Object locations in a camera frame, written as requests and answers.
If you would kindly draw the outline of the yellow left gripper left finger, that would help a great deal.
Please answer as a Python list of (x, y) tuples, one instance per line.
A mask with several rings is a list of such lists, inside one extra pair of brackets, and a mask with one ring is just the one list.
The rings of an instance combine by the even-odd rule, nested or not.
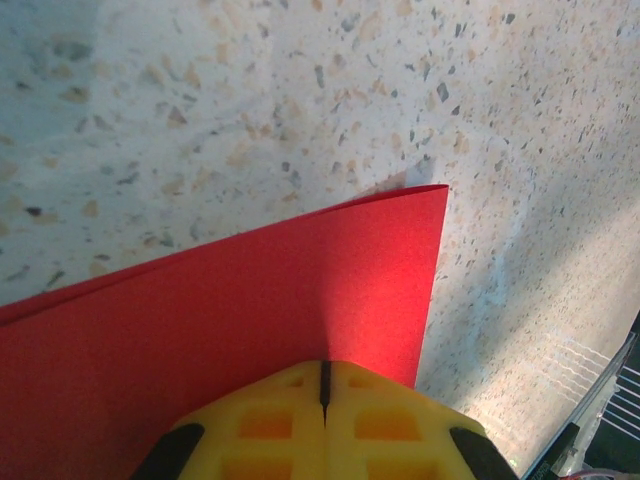
[(302, 362), (183, 417), (132, 480), (326, 480), (326, 363)]

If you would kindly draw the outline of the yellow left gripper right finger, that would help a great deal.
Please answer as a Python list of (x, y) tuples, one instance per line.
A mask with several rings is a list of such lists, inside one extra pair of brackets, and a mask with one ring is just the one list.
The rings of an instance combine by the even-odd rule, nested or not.
[(349, 362), (322, 364), (326, 480), (519, 480), (475, 420)]

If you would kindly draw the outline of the red cloth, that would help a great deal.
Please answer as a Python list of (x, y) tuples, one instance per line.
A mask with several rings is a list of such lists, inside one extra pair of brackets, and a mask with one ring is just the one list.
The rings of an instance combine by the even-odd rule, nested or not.
[(0, 307), (0, 480), (125, 478), (178, 418), (306, 360), (413, 386), (447, 197), (383, 192)]

